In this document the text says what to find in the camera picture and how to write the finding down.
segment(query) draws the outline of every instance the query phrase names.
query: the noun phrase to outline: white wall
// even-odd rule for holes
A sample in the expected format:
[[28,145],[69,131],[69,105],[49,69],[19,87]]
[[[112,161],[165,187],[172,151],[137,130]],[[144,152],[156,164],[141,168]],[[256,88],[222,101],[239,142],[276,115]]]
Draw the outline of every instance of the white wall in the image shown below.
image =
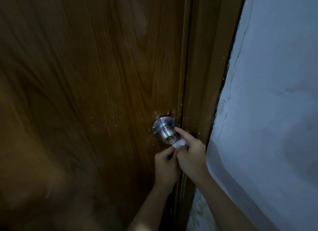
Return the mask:
[[318,0],[246,0],[207,161],[260,230],[318,230]]

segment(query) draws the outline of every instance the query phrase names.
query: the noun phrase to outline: stainless steel door knob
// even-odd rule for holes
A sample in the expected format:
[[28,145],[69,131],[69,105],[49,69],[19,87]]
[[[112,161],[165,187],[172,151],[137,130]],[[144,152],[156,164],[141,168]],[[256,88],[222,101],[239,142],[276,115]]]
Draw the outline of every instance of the stainless steel door knob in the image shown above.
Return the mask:
[[163,116],[154,122],[152,131],[165,144],[173,144],[177,141],[175,127],[176,123],[172,117]]

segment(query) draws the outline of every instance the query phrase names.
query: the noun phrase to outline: door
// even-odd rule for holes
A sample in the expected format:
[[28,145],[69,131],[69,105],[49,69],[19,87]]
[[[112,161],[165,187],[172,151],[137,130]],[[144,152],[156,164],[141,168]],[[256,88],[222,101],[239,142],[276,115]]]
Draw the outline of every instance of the door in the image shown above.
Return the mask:
[[2,225],[127,227],[165,148],[152,123],[177,116],[184,4],[0,0]]

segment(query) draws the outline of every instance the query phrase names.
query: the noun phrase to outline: door frame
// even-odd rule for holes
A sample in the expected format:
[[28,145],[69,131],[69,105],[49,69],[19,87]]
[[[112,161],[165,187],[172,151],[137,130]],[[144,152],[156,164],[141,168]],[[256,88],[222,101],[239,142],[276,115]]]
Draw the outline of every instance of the door frame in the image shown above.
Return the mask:
[[[206,146],[244,0],[185,0],[177,125]],[[195,193],[181,172],[172,198],[173,230],[186,230]]]

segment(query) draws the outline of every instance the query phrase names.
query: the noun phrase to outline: white tissue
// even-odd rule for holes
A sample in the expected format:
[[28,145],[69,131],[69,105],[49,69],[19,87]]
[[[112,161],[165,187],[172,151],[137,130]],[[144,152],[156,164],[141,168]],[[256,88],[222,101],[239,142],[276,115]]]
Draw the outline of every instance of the white tissue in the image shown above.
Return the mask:
[[180,139],[173,144],[174,148],[178,148],[185,145],[185,139]]

